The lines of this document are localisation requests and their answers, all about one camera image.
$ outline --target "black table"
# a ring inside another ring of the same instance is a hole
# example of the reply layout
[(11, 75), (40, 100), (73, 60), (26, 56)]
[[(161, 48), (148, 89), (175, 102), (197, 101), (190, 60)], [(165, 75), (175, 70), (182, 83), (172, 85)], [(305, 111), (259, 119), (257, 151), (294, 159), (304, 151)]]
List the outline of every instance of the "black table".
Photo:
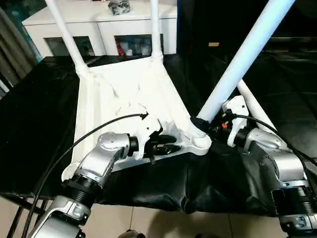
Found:
[[(198, 113), (230, 57), (164, 57), (191, 115)], [(131, 59), (136, 58), (84, 60), (97, 66)], [(317, 156), (316, 60), (316, 54), (262, 54), (244, 77), (280, 133), (313, 157)], [(32, 197), (49, 162), (73, 142), (78, 86), (69, 57), (47, 57), (0, 100), (0, 195)], [(60, 175), (70, 156), (50, 176), (42, 198), (60, 192)], [(274, 216), (262, 183), (255, 161), (216, 142), (205, 156), (184, 154), (112, 173), (99, 203)]]

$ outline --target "glass cabinet door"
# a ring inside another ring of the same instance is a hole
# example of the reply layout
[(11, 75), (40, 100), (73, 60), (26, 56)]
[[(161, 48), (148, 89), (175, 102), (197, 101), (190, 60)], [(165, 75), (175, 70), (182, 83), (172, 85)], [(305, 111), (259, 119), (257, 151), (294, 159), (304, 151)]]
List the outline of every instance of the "glass cabinet door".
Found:
[[(150, 56), (152, 52), (152, 36), (145, 35), (125, 35), (114, 36), (118, 54), (120, 56)], [(163, 49), (163, 34), (160, 35), (161, 48)]]
[[(74, 41), (82, 56), (94, 56), (94, 50), (88, 36), (74, 36)], [(67, 47), (61, 37), (44, 38), (53, 56), (69, 56)]]

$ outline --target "black cable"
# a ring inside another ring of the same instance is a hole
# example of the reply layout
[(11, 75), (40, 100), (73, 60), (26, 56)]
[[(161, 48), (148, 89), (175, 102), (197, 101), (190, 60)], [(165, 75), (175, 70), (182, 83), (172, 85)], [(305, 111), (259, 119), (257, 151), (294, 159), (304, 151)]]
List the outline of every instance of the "black cable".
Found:
[(81, 138), (79, 138), (74, 144), (72, 144), (72, 146), (70, 146), (57, 160), (56, 162), (51, 166), (51, 168), (48, 170), (48, 172), (46, 173), (45, 177), (43, 178), (42, 182), (41, 182), (41, 185), (39, 186), (37, 192), (36, 192), (36, 195), (34, 197), (34, 201), (33, 201), (33, 204), (32, 204), (32, 208), (30, 209), (30, 212), (29, 212), (29, 215), (26, 219), (26, 222), (25, 222), (25, 225), (24, 225), (24, 229), (23, 229), (23, 233), (22, 233), (22, 238), (26, 238), (26, 235), (28, 233), (28, 230), (29, 230), (29, 226), (30, 226), (30, 222), (31, 222), (31, 219), (32, 219), (32, 215), (33, 215), (33, 212), (34, 212), (34, 209), (36, 207), (36, 204), (39, 200), (39, 197), (40, 197), (40, 193), (44, 187), (44, 184), (46, 182), (46, 180), (48, 179), (48, 177), (50, 176), (51, 172), (53, 171), (53, 169), (56, 167), (56, 165), (76, 146), (78, 145), (81, 141), (83, 141), (84, 139), (86, 139), (88, 136), (90, 136), (91, 134), (93, 134), (94, 132), (96, 132), (97, 130), (100, 130), (101, 128), (111, 124), (111, 123), (114, 123), (118, 120), (121, 120), (121, 119), (125, 119), (125, 118), (132, 118), (132, 117), (141, 117), (142, 119), (144, 119), (148, 114), (131, 114), (131, 115), (127, 115), (127, 116), (122, 116), (122, 117), (119, 117), (119, 118), (116, 118), (116, 119), (113, 119), (113, 120), (110, 120), (100, 126), (98, 126), (97, 128), (91, 130), (90, 132), (88, 132), (87, 134), (83, 135)]
[(307, 166), (305, 164), (305, 161), (303, 161), (301, 159), (301, 157), (304, 157), (305, 159), (307, 159), (309, 162), (311, 162), (313, 165), (315, 165), (317, 167), (317, 162), (313, 158), (311, 158), (310, 156), (306, 155), (302, 151), (296, 149), (287, 139), (285, 139), (284, 136), (281, 136), (275, 128), (273, 128), (269, 124), (265, 123), (264, 121), (261, 121), (259, 119), (254, 118), (254, 117), (245, 116), (245, 115), (232, 114), (231, 116), (234, 117), (234, 118), (245, 118), (245, 119), (253, 120), (253, 121), (257, 122), (257, 123), (260, 123), (260, 124), (264, 125), (268, 129), (270, 129), (272, 132), (274, 132), (277, 136), (279, 136), (287, 144), (288, 148), (290, 148), (294, 152), (294, 154), (298, 157), (298, 159), (301, 161), (301, 163), (303, 165), (303, 168), (304, 168), (304, 171), (305, 171), (305, 173), (307, 175), (308, 184), (309, 184), (309, 186), (310, 186), (310, 188), (311, 188), (311, 190), (312, 190), (312, 192), (314, 194), (314, 197), (317, 196), (316, 190), (315, 190), (315, 188), (313, 186), (313, 183), (312, 183), (312, 181), (311, 181), (311, 179), (310, 179), (310, 177), (308, 175), (308, 168), (307, 168)]

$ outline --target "curtain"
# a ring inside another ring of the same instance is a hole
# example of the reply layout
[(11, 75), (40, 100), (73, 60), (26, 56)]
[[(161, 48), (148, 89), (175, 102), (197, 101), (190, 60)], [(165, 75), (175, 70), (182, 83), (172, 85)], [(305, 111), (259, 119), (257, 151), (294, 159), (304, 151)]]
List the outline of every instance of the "curtain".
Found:
[(0, 8), (0, 72), (15, 85), (37, 64), (21, 33)]

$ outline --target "cable connector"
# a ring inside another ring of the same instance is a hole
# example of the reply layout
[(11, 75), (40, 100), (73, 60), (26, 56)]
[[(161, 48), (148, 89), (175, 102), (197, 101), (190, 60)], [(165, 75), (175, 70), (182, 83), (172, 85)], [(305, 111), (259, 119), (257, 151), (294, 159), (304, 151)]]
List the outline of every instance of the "cable connector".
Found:
[(222, 117), (223, 121), (232, 121), (233, 119), (237, 118), (237, 115), (232, 113), (231, 109), (228, 109), (222, 114), (221, 117)]
[(146, 114), (140, 114), (140, 117), (142, 118), (142, 120), (144, 120), (148, 115), (149, 113), (147, 112)]

